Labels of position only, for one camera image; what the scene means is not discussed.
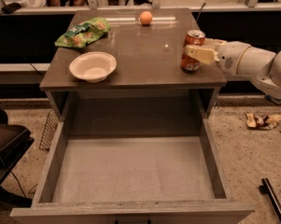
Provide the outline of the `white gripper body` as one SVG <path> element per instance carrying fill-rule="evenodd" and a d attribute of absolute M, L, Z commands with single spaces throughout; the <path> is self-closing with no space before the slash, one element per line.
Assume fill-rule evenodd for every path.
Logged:
<path fill-rule="evenodd" d="M 225 75 L 235 76 L 239 62 L 248 48 L 250 48 L 249 44 L 239 41 L 227 42 L 221 45 L 218 48 L 217 66 Z"/>

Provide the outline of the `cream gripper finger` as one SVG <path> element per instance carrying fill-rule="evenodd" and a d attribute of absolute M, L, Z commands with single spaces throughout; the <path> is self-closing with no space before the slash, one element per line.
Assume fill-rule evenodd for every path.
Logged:
<path fill-rule="evenodd" d="M 213 63 L 217 55 L 213 49 L 209 49 L 206 46 L 187 45 L 185 51 L 191 58 L 205 64 Z"/>
<path fill-rule="evenodd" d="M 218 48 L 224 44 L 226 44 L 226 40 L 221 40 L 221 39 L 213 39 L 213 38 L 206 38 L 204 41 L 204 45 L 213 50 L 218 50 Z"/>

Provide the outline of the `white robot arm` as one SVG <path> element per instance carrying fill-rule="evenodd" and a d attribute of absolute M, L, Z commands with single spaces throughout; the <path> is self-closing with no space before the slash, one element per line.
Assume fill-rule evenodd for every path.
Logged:
<path fill-rule="evenodd" d="M 281 51 L 210 38 L 202 45 L 187 45 L 185 51 L 201 63 L 216 64 L 226 77 L 249 80 L 258 90 L 281 100 Z"/>

